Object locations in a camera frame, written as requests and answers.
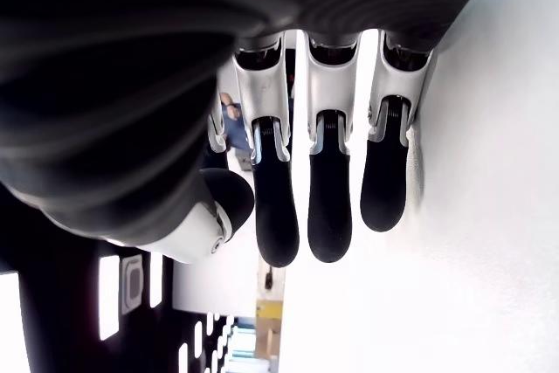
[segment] white surface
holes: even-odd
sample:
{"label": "white surface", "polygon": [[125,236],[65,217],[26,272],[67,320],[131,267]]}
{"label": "white surface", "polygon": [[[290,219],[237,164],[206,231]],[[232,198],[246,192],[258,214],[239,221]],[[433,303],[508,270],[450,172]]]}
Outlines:
{"label": "white surface", "polygon": [[163,255],[152,252],[149,256],[149,305],[156,307],[163,299]]}
{"label": "white surface", "polygon": [[[227,156],[231,170],[254,188],[251,172],[241,172],[233,152]],[[173,307],[205,314],[254,317],[258,289],[259,249],[254,212],[210,258],[195,265],[175,263]]]}
{"label": "white surface", "polygon": [[194,357],[202,355],[202,322],[196,322],[194,326]]}
{"label": "white surface", "polygon": [[207,336],[210,336],[211,334],[213,334],[213,313],[212,312],[208,312],[208,314],[206,315],[206,334]]}
{"label": "white surface", "polygon": [[118,255],[99,258],[99,338],[104,341],[119,331]]}
{"label": "white surface", "polygon": [[[321,264],[300,223],[280,373],[559,371],[558,28],[557,0],[466,7],[440,46],[411,133],[406,212],[387,233],[367,230],[359,212],[370,79],[358,76],[354,237],[345,258]],[[360,57],[369,78],[375,35]],[[296,132],[306,116],[298,97]],[[309,146],[295,137],[302,221]]]}
{"label": "white surface", "polygon": [[178,373],[189,373],[189,344],[187,343],[178,349]]}
{"label": "white surface", "polygon": [[30,372],[17,273],[0,274],[0,371]]}
{"label": "white surface", "polygon": [[211,373],[217,373],[217,351],[211,353]]}

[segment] black thumb tip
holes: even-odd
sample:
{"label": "black thumb tip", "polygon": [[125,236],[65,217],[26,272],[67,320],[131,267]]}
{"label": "black thumb tip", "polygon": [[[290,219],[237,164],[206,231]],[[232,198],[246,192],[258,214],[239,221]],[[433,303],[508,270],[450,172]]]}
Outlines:
{"label": "black thumb tip", "polygon": [[346,254],[351,244],[351,209],[338,208],[328,217],[309,212],[308,244],[321,262],[336,262]]}
{"label": "black thumb tip", "polygon": [[200,174],[214,201],[227,213],[234,233],[246,222],[254,208],[251,186],[242,176],[228,169],[201,169]]}

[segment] robotic finger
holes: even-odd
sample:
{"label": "robotic finger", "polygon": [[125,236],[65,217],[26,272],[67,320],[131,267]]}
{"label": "robotic finger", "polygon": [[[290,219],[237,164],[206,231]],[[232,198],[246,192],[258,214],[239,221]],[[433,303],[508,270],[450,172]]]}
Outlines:
{"label": "robotic finger", "polygon": [[256,237],[262,258],[289,265],[299,250],[291,185],[284,34],[242,40],[234,56],[245,131],[252,150]]}

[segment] white wall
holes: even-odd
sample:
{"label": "white wall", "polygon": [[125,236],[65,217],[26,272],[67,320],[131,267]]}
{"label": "white wall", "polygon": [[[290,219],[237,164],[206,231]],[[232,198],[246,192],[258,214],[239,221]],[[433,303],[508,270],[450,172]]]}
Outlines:
{"label": "white wall", "polygon": [[[300,223],[280,372],[559,371],[558,1],[473,0],[460,15],[412,133],[404,218],[387,233],[368,231],[359,213],[376,44],[366,34],[350,143],[352,246],[321,264]],[[303,71],[298,60],[300,88]],[[296,99],[302,133],[305,106]],[[293,147],[304,221],[306,136]]]}

